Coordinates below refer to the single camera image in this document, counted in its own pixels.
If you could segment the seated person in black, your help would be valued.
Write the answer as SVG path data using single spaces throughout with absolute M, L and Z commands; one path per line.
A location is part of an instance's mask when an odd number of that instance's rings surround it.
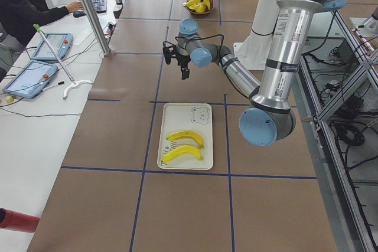
M 1 24 L 5 31 L 26 46 L 36 33 L 34 24 L 50 24 L 83 9 L 80 1 L 49 8 L 45 0 L 1 0 Z

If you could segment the near teach pendant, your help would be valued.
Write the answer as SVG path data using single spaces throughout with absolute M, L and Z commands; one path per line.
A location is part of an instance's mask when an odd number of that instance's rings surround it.
M 4 88 L 5 94 L 32 99 L 58 72 L 54 64 L 31 60 Z

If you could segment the aluminium frame post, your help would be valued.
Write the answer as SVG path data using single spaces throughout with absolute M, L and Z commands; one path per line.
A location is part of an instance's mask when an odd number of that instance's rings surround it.
M 94 36 L 100 45 L 101 51 L 104 56 L 107 56 L 110 53 L 109 44 L 107 43 L 107 39 L 103 33 L 103 28 L 100 25 L 100 21 L 98 19 L 98 16 L 94 9 L 92 1 L 81 0 L 81 2 L 83 4 L 83 9 L 87 15 L 87 18 L 89 20 Z

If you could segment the red fire extinguisher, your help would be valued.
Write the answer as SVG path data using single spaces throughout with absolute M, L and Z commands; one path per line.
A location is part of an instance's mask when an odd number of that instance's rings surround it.
M 24 233 L 34 233 L 39 217 L 1 208 L 1 228 Z

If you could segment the brown wicker basket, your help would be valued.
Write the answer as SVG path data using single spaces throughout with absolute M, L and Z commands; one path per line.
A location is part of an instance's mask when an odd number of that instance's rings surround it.
M 184 7 L 186 10 L 188 10 L 190 13 L 192 13 L 192 14 L 196 14 L 196 15 L 204 15 L 204 14 L 208 14 L 208 13 L 210 13 L 210 12 L 213 10 L 213 8 L 214 8 L 214 1 L 213 1 L 213 0 L 204 0 L 203 2 L 207 5 L 207 11 L 206 11 L 205 13 L 203 13 L 203 14 L 197 14 L 195 11 L 191 11 L 191 10 L 189 10 L 188 8 L 186 8 L 186 7 L 185 7 L 185 5 L 186 5 L 186 3 L 187 3 L 186 0 L 185 0 L 185 2 L 183 3 L 183 7 Z

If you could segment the white bear print tray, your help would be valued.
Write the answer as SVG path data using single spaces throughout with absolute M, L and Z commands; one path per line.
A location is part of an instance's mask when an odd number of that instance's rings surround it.
M 168 141 L 170 133 L 192 130 L 204 138 L 204 148 L 191 139 Z M 193 145 L 201 151 L 203 160 L 193 155 L 183 155 L 171 162 L 163 163 L 162 157 L 171 150 Z M 157 165 L 166 170 L 209 170 L 213 167 L 213 121 L 212 109 L 207 103 L 167 103 L 163 108 L 162 124 L 159 138 Z

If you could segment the far teach pendant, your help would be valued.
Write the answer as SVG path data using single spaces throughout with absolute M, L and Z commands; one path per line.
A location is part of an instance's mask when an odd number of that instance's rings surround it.
M 69 53 L 73 43 L 73 35 L 71 33 L 46 33 L 45 37 L 61 60 Z M 44 40 L 40 41 L 31 59 L 48 63 L 57 62 L 56 57 Z

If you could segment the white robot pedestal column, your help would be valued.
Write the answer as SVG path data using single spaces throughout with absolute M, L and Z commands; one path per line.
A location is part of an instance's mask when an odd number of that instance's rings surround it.
M 234 54 L 248 70 L 263 70 L 278 18 L 276 0 L 258 0 L 250 35 L 234 43 Z

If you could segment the yellow pear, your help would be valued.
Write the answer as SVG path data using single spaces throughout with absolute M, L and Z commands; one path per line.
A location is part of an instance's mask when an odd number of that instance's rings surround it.
M 204 2 L 198 2 L 195 5 L 195 12 L 197 14 L 203 14 L 207 11 L 207 5 Z

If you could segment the long reach stick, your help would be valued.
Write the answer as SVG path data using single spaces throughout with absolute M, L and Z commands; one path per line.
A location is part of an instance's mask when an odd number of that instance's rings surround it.
M 50 51 L 52 52 L 53 56 L 56 58 L 56 60 L 58 61 L 59 65 L 61 66 L 61 68 L 63 69 L 63 71 L 67 74 L 68 78 L 70 79 L 71 81 L 71 84 L 66 87 L 66 89 L 64 90 L 63 92 L 63 100 L 66 100 L 67 99 L 67 96 L 68 96 L 68 92 L 71 90 L 71 89 L 74 89 L 76 87 L 78 87 L 79 85 L 81 84 L 93 84 L 92 81 L 90 80 L 75 80 L 74 77 L 70 74 L 70 72 L 68 71 L 68 69 L 66 69 L 66 67 L 63 65 L 63 62 L 61 60 L 61 58 L 59 57 L 59 55 L 55 52 L 53 46 L 51 45 L 51 43 L 48 41 L 48 39 L 46 38 L 45 34 L 43 33 L 43 31 L 41 30 L 40 26 L 38 24 L 34 24 L 33 27 L 35 28 L 35 30 L 39 33 L 39 35 L 41 36 L 41 38 L 43 39 L 43 41 L 45 42 L 45 44 L 48 46 L 48 48 L 50 49 Z

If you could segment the teach pendant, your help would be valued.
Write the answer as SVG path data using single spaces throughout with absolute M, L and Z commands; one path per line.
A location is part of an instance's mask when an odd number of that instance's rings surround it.
M 46 33 L 45 37 L 61 60 L 69 53 L 73 43 L 73 35 L 71 33 Z M 40 41 L 31 59 L 48 63 L 57 62 L 56 57 L 44 40 Z
M 58 72 L 54 64 L 31 60 L 4 88 L 5 94 L 32 99 Z

